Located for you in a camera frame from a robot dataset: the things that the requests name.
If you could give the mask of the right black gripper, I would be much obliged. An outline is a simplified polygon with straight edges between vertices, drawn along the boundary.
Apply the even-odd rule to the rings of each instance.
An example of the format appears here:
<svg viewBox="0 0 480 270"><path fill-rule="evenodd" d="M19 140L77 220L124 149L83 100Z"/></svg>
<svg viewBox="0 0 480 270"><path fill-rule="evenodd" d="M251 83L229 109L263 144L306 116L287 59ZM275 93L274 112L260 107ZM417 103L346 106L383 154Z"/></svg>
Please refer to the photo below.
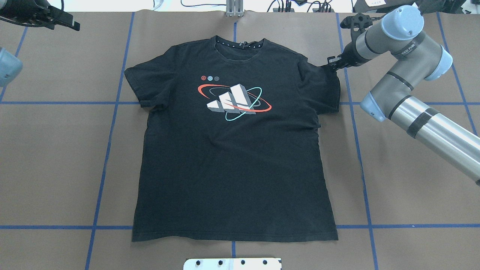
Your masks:
<svg viewBox="0 0 480 270"><path fill-rule="evenodd" d="M339 70L357 66L357 55L354 52L344 52L338 56L327 58L327 66L331 70Z"/></svg>

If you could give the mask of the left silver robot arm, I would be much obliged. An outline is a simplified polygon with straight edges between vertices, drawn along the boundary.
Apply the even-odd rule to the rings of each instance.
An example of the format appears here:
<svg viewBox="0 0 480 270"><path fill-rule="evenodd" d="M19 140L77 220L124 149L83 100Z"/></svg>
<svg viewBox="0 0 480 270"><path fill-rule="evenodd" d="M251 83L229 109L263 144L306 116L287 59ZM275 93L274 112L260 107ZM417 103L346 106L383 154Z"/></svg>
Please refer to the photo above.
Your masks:
<svg viewBox="0 0 480 270"><path fill-rule="evenodd" d="M74 31L80 30L80 23L71 13L65 11L65 1L61 7L55 7L48 0L2 0L0 2L1 21L26 28L45 28L54 30L55 26L65 26ZM5 87L12 82L23 69L23 63L17 56L1 47L0 84Z"/></svg>

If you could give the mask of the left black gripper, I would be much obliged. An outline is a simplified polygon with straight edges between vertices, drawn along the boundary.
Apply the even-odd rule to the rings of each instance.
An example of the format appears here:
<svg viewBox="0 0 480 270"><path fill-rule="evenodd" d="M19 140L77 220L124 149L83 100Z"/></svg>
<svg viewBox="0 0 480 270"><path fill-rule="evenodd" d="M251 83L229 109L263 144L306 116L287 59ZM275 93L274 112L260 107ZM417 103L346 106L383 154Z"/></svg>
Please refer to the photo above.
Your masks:
<svg viewBox="0 0 480 270"><path fill-rule="evenodd" d="M1 0L0 17L17 26L45 28L54 30L55 26L64 26L74 31L80 30L80 23L71 13L65 11L65 2L55 7L48 0Z"/></svg>

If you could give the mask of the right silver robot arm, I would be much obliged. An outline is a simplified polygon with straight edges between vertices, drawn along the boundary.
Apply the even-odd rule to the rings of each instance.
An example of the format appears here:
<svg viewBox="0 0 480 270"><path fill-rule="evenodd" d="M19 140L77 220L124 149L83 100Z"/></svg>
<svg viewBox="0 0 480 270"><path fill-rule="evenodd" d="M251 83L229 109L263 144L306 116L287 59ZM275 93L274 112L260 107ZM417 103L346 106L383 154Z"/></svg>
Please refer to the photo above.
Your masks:
<svg viewBox="0 0 480 270"><path fill-rule="evenodd" d="M367 93L360 107L379 122L391 120L478 185L479 137L411 94L420 82L438 79L453 64L452 56L425 33L424 25L420 10L410 5L380 17L362 13L348 16L340 27L350 29L351 42L340 55L327 59L328 66L333 71L359 67L391 53L396 63Z"/></svg>

